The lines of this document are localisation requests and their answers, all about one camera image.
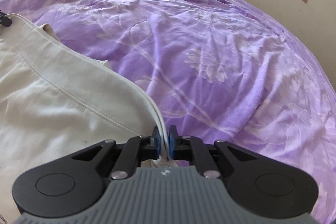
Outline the white small shirt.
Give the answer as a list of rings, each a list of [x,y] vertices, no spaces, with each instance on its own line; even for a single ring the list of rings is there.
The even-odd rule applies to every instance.
[[[33,167],[105,139],[161,135],[169,165],[168,134],[154,101],[104,61],[62,44],[48,24],[10,14],[1,27],[1,223],[19,217],[11,190]]]

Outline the purple floral bed quilt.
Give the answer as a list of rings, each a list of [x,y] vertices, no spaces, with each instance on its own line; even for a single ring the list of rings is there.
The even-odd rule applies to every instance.
[[[166,127],[224,139],[306,171],[312,215],[335,220],[335,91],[314,55],[242,0],[1,0],[48,24],[158,106]]]

